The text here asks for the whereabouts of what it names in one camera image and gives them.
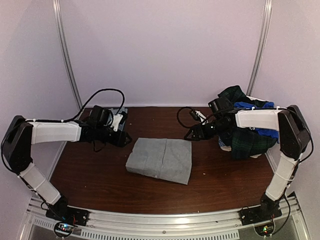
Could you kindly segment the light blue denim skirt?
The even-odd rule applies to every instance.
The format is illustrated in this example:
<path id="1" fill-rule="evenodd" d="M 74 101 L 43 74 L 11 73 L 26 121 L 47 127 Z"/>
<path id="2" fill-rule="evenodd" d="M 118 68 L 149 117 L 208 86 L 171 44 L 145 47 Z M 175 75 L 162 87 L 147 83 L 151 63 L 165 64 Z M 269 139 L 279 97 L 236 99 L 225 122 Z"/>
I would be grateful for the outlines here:
<path id="1" fill-rule="evenodd" d="M 117 115 L 117 114 L 123 114 L 124 117 L 125 117 L 125 123 L 126 123 L 126 120 L 128 118 L 128 109 L 127 108 L 125 108 L 125 107 L 122 107 L 120 109 L 119 108 L 109 108 L 108 109 L 108 118 L 107 118 L 106 126 L 111 128 L 114 115 Z"/>

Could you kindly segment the grey shirt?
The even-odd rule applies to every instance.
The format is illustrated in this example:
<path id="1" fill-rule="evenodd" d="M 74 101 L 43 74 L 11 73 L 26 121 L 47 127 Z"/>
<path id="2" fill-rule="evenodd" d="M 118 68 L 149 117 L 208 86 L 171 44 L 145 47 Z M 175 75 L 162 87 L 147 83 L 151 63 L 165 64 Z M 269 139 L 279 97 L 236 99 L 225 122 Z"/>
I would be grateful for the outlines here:
<path id="1" fill-rule="evenodd" d="M 187 185 L 192 170 L 192 143 L 182 139 L 140 137 L 125 167 L 131 173 Z"/>

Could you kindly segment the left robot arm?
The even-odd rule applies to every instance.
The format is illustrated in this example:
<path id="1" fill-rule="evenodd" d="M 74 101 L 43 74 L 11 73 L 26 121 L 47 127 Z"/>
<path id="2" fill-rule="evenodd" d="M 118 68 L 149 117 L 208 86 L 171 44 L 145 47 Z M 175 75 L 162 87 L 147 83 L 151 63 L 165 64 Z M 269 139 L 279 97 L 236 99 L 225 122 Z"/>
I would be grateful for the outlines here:
<path id="1" fill-rule="evenodd" d="M 2 157 L 31 191 L 53 206 L 53 215 L 61 222 L 67 222 L 72 218 L 71 209 L 66 207 L 68 201 L 36 167 L 32 147 L 55 142 L 93 145 L 100 142 L 123 148 L 132 141 L 124 131 L 127 117 L 128 110 L 124 107 L 108 109 L 97 105 L 83 120 L 26 119 L 16 115 L 1 144 Z"/>

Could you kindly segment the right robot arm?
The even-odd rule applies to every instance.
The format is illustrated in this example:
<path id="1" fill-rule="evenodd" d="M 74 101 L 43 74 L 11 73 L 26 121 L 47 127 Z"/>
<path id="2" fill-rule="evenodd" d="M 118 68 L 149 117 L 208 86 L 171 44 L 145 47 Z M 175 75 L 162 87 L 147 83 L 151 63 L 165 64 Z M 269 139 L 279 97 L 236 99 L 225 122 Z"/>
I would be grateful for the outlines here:
<path id="1" fill-rule="evenodd" d="M 268 220 L 275 212 L 275 205 L 284 197 L 294 180 L 299 164 L 305 160 L 303 154 L 312 143 L 311 133 L 297 105 L 286 108 L 236 108 L 226 97 L 209 102 L 213 121 L 201 112 L 193 111 L 192 117 L 198 121 L 189 127 L 184 139 L 187 141 L 209 140 L 235 127 L 259 128 L 278 132 L 280 160 L 272 180 L 260 198 L 256 210 L 259 220 Z"/>

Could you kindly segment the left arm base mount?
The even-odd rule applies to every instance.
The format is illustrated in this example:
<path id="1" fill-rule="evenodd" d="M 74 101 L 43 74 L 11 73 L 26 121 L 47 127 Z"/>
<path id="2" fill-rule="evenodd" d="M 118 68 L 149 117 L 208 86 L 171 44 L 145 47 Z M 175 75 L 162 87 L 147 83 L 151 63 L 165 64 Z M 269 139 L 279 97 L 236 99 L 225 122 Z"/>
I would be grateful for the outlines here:
<path id="1" fill-rule="evenodd" d="M 71 207 L 68 205 L 68 200 L 65 196 L 61 196 L 55 204 L 49 204 L 47 201 L 43 201 L 43 205 L 46 205 L 45 216 L 47 218 L 57 220 L 57 223 L 53 226 L 54 234 L 61 239 L 69 237 L 75 230 L 75 228 L 87 225 L 89 211 L 81 208 Z"/>

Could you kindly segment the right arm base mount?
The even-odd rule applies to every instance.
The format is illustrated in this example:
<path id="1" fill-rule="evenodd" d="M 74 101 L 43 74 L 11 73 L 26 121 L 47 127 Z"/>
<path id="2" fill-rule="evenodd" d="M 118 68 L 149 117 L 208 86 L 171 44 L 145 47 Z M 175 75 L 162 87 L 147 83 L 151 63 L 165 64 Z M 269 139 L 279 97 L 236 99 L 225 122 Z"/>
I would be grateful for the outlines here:
<path id="1" fill-rule="evenodd" d="M 241 224 L 254 225 L 255 232 L 260 237 L 271 237 L 276 232 L 275 218 L 281 217 L 280 199 L 272 200 L 263 194 L 258 206 L 244 206 L 238 212 Z"/>

